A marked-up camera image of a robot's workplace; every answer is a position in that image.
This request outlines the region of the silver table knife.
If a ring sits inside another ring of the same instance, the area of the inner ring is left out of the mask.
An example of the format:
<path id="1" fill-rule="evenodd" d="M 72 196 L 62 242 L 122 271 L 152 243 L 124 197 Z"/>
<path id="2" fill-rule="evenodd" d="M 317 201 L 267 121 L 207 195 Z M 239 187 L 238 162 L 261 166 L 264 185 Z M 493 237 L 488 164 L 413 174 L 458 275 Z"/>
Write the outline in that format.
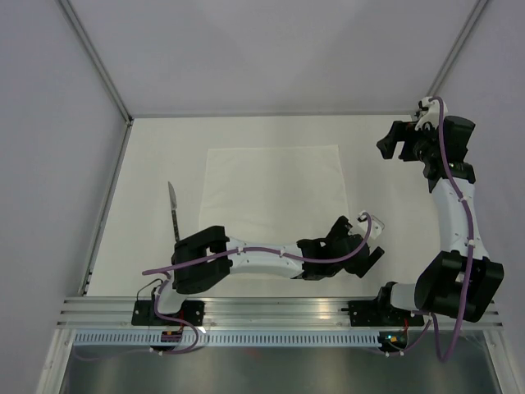
<path id="1" fill-rule="evenodd" d="M 171 220 L 172 220 L 172 227 L 175 237 L 175 243 L 180 241 L 180 230 L 178 225 L 178 219 L 177 219 L 177 201 L 176 201 L 176 192 L 173 187 L 173 185 L 170 182 L 167 182 L 168 186 L 168 193 L 169 193 L 169 200 L 170 200 L 170 206 L 171 206 Z"/>

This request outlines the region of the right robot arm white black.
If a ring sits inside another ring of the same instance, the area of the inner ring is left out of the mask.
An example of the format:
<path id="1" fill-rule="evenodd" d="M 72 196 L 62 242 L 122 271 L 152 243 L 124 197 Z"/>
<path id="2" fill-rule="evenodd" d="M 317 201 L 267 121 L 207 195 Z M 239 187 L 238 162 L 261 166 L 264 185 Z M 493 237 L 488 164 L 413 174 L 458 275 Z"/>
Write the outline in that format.
<path id="1" fill-rule="evenodd" d="M 393 158 L 397 144 L 402 144 L 399 159 L 424 164 L 441 245 L 413 285 L 394 284 L 391 295 L 376 301 L 374 313 L 384 324 L 395 323 L 410 307 L 456 318 L 461 305 L 464 320 L 476 323 L 504 279 L 502 264 L 490 259 L 477 228 L 476 177 L 464 160 L 474 129 L 472 121 L 456 116 L 445 117 L 442 131 L 431 124 L 417 130 L 413 121 L 394 121 L 377 142 L 384 159 Z"/>

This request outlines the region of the white cloth napkin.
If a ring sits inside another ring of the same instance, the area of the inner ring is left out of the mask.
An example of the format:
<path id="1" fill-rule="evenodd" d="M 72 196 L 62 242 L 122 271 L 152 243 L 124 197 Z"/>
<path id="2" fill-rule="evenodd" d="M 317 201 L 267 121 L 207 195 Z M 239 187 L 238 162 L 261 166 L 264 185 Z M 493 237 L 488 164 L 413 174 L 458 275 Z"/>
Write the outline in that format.
<path id="1" fill-rule="evenodd" d="M 208 150 L 202 229 L 287 245 L 326 236 L 341 216 L 349 205 L 335 145 Z"/>

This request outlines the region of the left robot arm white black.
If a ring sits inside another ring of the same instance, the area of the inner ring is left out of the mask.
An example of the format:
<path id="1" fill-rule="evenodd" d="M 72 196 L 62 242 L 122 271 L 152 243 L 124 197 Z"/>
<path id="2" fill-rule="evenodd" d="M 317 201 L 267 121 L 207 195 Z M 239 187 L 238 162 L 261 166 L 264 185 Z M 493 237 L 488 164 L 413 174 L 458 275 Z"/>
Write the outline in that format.
<path id="1" fill-rule="evenodd" d="M 166 278 L 153 293 L 150 314 L 162 325 L 172 324 L 188 296 L 208 291 L 230 275 L 320 281 L 345 271 L 362 278 L 385 253 L 368 244 L 384 227 L 361 212 L 355 224 L 345 216 L 337 218 L 322 238 L 268 245 L 229 237 L 223 226 L 211 226 L 177 241 L 170 265 L 150 271 Z"/>

